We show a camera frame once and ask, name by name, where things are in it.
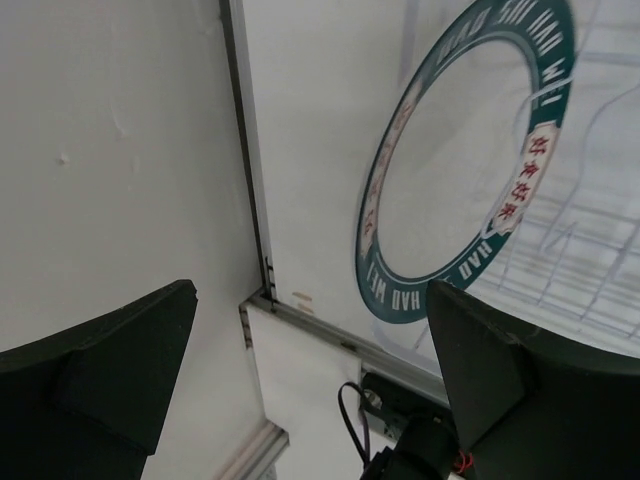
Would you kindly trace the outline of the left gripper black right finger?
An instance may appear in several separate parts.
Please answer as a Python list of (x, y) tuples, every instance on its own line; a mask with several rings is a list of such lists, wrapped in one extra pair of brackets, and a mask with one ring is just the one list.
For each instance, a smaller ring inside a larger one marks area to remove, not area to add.
[(480, 479), (636, 479), (639, 361), (444, 281), (427, 317), (459, 442)]

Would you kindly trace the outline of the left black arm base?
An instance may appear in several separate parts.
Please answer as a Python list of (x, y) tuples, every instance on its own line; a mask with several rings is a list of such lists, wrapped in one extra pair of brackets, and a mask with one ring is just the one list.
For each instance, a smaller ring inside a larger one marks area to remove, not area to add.
[(474, 457), (460, 446), (451, 411), (440, 403), (367, 373), (337, 391), (362, 479), (475, 479)]

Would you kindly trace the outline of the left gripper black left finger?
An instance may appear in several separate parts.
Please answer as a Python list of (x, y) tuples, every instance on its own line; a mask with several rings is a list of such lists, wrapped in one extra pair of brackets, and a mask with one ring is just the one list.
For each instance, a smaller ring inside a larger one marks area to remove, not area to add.
[(4, 479), (139, 479), (192, 330), (192, 281), (1, 354)]

